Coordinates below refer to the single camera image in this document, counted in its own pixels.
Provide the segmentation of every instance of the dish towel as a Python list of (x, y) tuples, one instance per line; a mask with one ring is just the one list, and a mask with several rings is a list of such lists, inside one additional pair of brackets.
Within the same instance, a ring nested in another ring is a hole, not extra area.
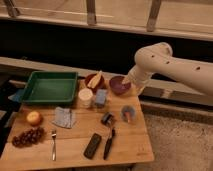
[(72, 128), (75, 122), (76, 115), (73, 111), (70, 112), (69, 108), (55, 108), (55, 118), (52, 121), (53, 124), (63, 128)]

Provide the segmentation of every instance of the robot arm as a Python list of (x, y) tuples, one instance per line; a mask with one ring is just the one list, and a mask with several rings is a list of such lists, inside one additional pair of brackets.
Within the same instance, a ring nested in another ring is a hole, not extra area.
[(167, 43), (139, 49), (135, 54), (135, 66), (129, 71), (127, 79), (142, 87), (154, 73), (213, 96), (213, 64), (172, 57), (172, 48)]

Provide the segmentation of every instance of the green plastic tray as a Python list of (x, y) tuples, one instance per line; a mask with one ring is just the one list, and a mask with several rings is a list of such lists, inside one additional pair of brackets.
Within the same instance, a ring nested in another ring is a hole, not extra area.
[(26, 104), (71, 104), (77, 87), (77, 72), (35, 71), (31, 74), (22, 102)]

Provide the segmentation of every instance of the remote control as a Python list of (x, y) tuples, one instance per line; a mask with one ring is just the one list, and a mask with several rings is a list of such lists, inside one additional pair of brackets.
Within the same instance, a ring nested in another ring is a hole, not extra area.
[(95, 154), (95, 151), (97, 150), (100, 142), (101, 142), (101, 136), (99, 134), (94, 133), (92, 138), (90, 139), (89, 144), (87, 145), (87, 148), (84, 151), (84, 156), (88, 159), (92, 159), (92, 157)]

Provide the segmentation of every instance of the paper cup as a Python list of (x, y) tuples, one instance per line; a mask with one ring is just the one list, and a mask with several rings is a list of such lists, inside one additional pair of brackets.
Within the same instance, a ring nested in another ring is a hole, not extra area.
[(88, 88), (81, 89), (78, 93), (81, 105), (84, 108), (90, 108), (92, 105), (93, 93), (92, 90)]

